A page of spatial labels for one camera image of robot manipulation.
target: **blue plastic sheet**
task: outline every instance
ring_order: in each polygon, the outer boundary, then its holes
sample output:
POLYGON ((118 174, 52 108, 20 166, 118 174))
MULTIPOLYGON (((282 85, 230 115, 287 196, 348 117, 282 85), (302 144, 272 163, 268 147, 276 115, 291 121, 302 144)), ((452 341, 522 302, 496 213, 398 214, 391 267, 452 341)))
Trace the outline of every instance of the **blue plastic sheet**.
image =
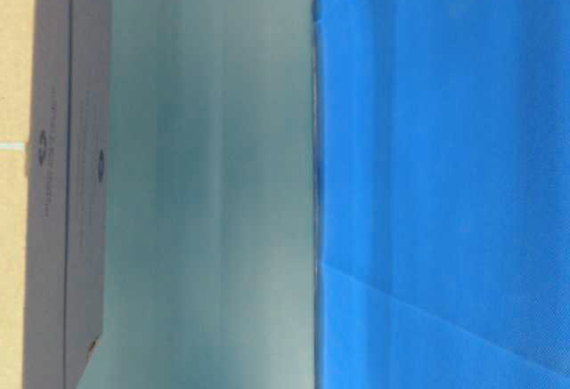
POLYGON ((317 0, 324 389, 570 388, 570 0, 317 0))

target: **printed logo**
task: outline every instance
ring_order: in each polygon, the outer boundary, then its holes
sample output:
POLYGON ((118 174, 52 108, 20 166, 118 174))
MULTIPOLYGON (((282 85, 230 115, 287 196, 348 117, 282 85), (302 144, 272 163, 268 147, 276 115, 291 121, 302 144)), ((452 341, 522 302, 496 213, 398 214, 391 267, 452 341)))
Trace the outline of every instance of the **printed logo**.
POLYGON ((39 160, 39 165, 43 165, 45 157, 47 156, 47 135, 45 130, 39 135, 39 148, 37 149, 37 158, 39 160))
POLYGON ((99 182, 103 181, 103 176, 105 175, 105 154, 103 150, 99 152, 99 182))

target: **frosted glass panel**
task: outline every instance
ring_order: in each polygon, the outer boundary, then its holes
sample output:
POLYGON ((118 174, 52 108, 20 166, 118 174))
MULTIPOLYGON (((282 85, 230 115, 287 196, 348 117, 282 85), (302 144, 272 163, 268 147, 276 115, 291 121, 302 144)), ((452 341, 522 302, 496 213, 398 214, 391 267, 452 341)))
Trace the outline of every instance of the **frosted glass panel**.
POLYGON ((80 389, 314 386, 312 0, 113 0, 105 335, 80 389))

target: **tan surface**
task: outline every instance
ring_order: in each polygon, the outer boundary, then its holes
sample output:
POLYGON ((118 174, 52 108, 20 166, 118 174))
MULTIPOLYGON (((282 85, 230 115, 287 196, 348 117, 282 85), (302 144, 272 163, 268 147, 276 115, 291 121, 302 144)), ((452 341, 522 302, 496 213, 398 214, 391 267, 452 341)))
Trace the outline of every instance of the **tan surface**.
POLYGON ((34 2, 0 0, 0 142, 29 137, 34 2))
POLYGON ((0 387, 20 388, 28 178, 20 151, 0 150, 0 387))
MULTIPOLYGON (((29 138, 35 0, 0 0, 0 143, 29 138)), ((28 177, 26 153, 0 148, 0 387, 21 388, 28 177)))

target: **blue surface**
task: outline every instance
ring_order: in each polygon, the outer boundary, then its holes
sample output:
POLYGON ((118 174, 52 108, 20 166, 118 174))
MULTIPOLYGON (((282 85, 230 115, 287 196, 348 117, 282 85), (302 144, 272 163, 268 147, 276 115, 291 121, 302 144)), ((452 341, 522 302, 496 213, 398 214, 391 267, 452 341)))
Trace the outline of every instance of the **blue surface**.
POLYGON ((570 388, 570 0, 318 0, 324 389, 570 388))

